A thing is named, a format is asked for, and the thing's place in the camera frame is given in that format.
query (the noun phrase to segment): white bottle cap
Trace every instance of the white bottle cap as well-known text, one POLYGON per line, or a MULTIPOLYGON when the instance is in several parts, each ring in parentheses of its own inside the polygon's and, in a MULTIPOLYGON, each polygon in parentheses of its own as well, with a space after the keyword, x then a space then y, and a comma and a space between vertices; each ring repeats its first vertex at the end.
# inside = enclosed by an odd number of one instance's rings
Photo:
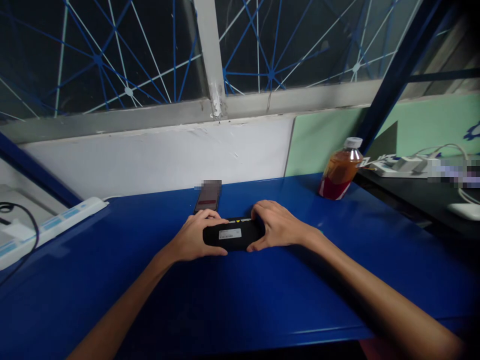
POLYGON ((349 149, 358 149, 362 145, 363 139, 360 137, 347 137, 343 146, 349 149))

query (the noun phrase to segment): black cable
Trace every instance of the black cable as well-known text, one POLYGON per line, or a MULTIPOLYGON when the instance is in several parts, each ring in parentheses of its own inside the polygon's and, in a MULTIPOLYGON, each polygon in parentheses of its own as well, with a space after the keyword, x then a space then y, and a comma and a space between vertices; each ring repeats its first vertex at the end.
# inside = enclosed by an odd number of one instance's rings
POLYGON ((20 264, 15 268, 15 270, 13 270, 11 273, 9 273, 6 278, 4 278, 2 280, 2 282, 0 282, 0 287, 5 284, 5 282, 10 279, 24 264, 25 262, 29 259, 29 257, 33 254, 34 250, 37 248, 37 245, 39 244, 39 240, 40 240, 40 230, 39 230, 39 226, 37 225, 37 222, 35 221, 34 219, 34 216, 32 215, 32 213, 30 212, 30 210, 28 210, 26 207, 22 206, 22 205, 19 205, 17 203, 14 203, 14 202, 5 202, 5 201, 2 201, 0 202, 0 213, 2 214, 7 214, 7 213, 11 213, 12 210, 14 209, 14 207, 17 207, 17 208, 20 208, 22 209, 24 212, 26 212, 26 214, 28 215, 28 217, 30 218, 31 220, 31 223, 33 225, 33 228, 35 229, 35 244, 33 244, 33 247, 31 248, 30 252, 28 254, 26 254, 22 259, 21 259, 21 262, 20 264))
POLYGON ((8 220, 5 220, 4 218, 0 217, 0 224, 3 224, 3 225, 10 225, 11 222, 8 221, 8 220))

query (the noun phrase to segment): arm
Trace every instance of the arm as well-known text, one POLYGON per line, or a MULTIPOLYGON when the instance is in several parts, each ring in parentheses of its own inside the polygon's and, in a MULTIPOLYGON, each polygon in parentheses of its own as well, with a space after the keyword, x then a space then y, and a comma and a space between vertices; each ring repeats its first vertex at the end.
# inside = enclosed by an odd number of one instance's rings
POLYGON ((200 210, 188 217, 173 240, 160 250, 68 357, 69 360, 113 359, 140 309, 170 267, 179 261, 190 261, 209 255, 227 255, 221 247, 205 245, 203 229, 227 224, 213 210, 200 210))
POLYGON ((295 218, 274 201, 259 201, 252 219, 259 215, 265 236, 247 251, 298 244, 317 253, 373 310, 382 328, 413 359, 457 359, 462 341, 434 318, 353 261, 318 229, 295 218))

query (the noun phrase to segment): white power strip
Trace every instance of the white power strip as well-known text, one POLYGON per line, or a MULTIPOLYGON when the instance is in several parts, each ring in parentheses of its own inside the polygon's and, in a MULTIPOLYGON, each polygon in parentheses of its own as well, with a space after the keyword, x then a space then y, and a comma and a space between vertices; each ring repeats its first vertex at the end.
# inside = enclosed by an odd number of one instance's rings
MULTIPOLYGON (((60 215, 52 217, 39 225, 40 236, 37 247, 60 235, 72 226, 85 220, 107 206, 108 202, 98 197, 91 197, 60 215)), ((0 270, 16 263, 28 254, 35 243, 36 234, 29 224, 24 225, 18 220, 10 225, 0 227, 0 270)))
POLYGON ((368 165, 375 169, 375 174, 382 178, 411 178, 411 179, 426 179, 427 172, 413 172, 413 171, 396 171, 391 166, 385 164, 385 161, 377 161, 368 165))
POLYGON ((416 158, 402 157, 393 164, 388 163, 388 160, 376 161, 368 166, 382 178, 427 179, 439 165, 438 158, 417 156, 416 158))

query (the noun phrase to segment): forearm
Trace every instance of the forearm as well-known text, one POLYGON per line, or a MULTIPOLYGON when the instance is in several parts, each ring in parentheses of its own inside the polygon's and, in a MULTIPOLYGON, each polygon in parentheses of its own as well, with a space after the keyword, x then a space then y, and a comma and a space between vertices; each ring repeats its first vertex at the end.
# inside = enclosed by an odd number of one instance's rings
POLYGON ((462 341, 322 235, 303 243, 320 255, 366 303, 380 325, 414 359, 456 359, 462 341))
POLYGON ((68 357, 113 359, 140 309, 172 262, 160 252, 68 357))

